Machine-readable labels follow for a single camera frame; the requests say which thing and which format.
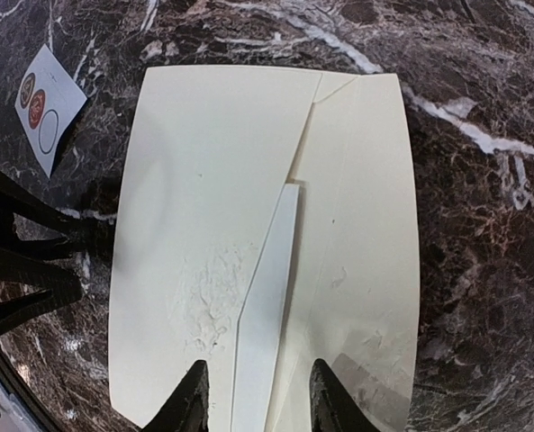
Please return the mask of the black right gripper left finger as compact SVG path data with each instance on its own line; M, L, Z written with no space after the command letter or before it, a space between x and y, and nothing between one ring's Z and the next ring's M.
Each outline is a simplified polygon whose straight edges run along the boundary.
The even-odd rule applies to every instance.
M144 432L208 431L208 367L196 360Z

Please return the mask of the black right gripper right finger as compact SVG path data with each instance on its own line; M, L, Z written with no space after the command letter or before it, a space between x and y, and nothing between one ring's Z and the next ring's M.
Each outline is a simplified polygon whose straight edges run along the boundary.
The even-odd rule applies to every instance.
M313 432L379 432L321 358L313 362L309 391Z

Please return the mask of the printed paper letter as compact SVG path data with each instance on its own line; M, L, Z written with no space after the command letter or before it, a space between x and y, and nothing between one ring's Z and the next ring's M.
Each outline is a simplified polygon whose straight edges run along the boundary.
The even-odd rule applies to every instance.
M263 431L273 387L300 196L286 184L238 322L231 429Z

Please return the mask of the cream paper envelope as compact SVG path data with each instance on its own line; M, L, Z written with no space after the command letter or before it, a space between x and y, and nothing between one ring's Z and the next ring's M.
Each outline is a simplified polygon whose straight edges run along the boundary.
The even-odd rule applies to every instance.
M419 261L396 75L152 67L115 230L111 405L145 427L203 360L212 431L307 431L320 358L401 431Z

